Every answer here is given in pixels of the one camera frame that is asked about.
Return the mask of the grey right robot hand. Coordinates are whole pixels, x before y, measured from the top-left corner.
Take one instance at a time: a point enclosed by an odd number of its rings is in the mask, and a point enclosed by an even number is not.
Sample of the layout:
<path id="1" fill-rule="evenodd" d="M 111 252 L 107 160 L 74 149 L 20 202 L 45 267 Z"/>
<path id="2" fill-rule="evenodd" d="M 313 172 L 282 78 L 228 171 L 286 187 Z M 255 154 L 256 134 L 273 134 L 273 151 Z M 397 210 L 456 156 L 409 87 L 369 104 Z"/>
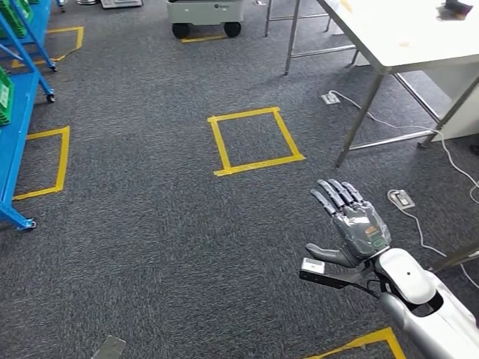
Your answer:
<path id="1" fill-rule="evenodd" d="M 345 268 L 356 268 L 390 248 L 391 233 L 375 207 L 349 182 L 319 179 L 326 194 L 310 193 L 318 201 L 341 237 L 338 249 L 307 243 L 305 249 L 316 260 Z"/>

